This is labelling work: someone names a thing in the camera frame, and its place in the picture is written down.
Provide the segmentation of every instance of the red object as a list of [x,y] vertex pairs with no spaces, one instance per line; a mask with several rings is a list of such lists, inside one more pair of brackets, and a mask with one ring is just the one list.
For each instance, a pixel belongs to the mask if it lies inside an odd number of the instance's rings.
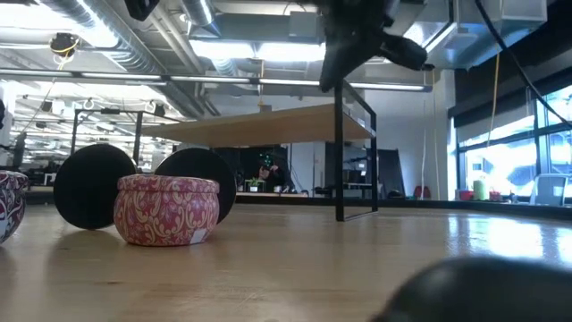
[[26,210],[28,177],[10,171],[0,171],[0,244],[18,229]]
[[[416,186],[413,195],[416,199],[421,199],[421,186]],[[423,188],[423,199],[430,199],[431,198],[431,191],[429,187],[425,186]]]
[[489,192],[489,200],[490,201],[502,201],[501,193],[498,191],[490,191]]
[[459,191],[458,198],[463,201],[470,201],[473,199],[473,192],[472,191]]
[[121,237],[142,246],[204,242],[218,219],[217,182],[161,175],[119,180],[114,222]]

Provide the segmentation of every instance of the black ball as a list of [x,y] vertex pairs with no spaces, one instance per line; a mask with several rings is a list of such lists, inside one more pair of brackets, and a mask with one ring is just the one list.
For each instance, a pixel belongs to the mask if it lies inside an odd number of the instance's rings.
[[108,144],[81,148],[65,160],[55,177],[55,206],[76,227],[107,227],[114,223],[117,182],[132,174],[135,165],[122,150]]
[[155,170],[157,175],[183,176],[218,182],[218,223],[231,211],[236,198],[236,182],[229,165],[204,148],[185,148],[167,157]]

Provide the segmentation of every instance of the potted plant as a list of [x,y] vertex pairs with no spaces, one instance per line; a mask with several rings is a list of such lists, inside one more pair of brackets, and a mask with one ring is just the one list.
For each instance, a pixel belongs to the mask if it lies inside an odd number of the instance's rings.
[[248,180],[248,190],[250,192],[258,192],[258,185],[260,185],[260,181],[257,178]]

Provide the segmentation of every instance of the ceiling light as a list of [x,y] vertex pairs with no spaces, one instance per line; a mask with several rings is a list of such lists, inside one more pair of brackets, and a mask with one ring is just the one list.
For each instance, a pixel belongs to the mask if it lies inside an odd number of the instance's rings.
[[273,79],[260,79],[263,85],[302,85],[302,86],[318,86],[320,84],[317,80],[273,80]]
[[429,45],[427,45],[427,47],[425,48],[425,50],[427,51],[427,54],[431,53],[432,50],[434,50],[439,44],[441,44],[441,42],[448,37],[451,32],[453,32],[453,30],[455,30],[457,28],[457,23],[453,22],[449,27],[447,27],[446,30],[444,30],[441,35],[437,36],[437,38],[433,39],[432,42],[429,43]]
[[325,44],[264,43],[257,58],[271,62],[315,62],[325,57]]
[[137,80],[137,81],[159,81],[159,75],[145,75],[132,73],[110,73],[110,72],[83,72],[85,78],[110,79],[110,80]]
[[419,22],[415,22],[409,27],[403,37],[411,39],[419,46],[422,46],[425,40],[425,33],[423,32],[423,28],[419,25]]
[[190,40],[195,54],[210,59],[253,58],[252,46],[243,42]]
[[38,77],[71,77],[71,72],[62,71],[39,71],[39,70],[21,70],[0,68],[0,74],[9,76],[38,76]]
[[421,85],[399,85],[399,84],[375,84],[375,83],[350,83],[354,89],[386,89],[386,90],[424,90]]
[[202,81],[213,83],[249,84],[248,78],[241,77],[209,77],[209,76],[172,76],[172,81]]

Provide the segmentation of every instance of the black device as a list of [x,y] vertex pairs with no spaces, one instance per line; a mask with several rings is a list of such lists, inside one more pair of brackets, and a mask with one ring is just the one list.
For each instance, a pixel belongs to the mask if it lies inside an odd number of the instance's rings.
[[144,21],[159,4],[159,1],[160,0],[125,0],[125,5],[127,6],[131,18]]
[[[144,21],[159,0],[125,0],[131,17]],[[425,68],[427,52],[414,41],[388,34],[400,0],[304,0],[324,17],[325,59],[320,89],[326,92],[373,56],[412,70]]]
[[58,32],[50,40],[50,50],[60,57],[70,58],[75,54],[75,48],[79,42],[77,36],[68,32]]

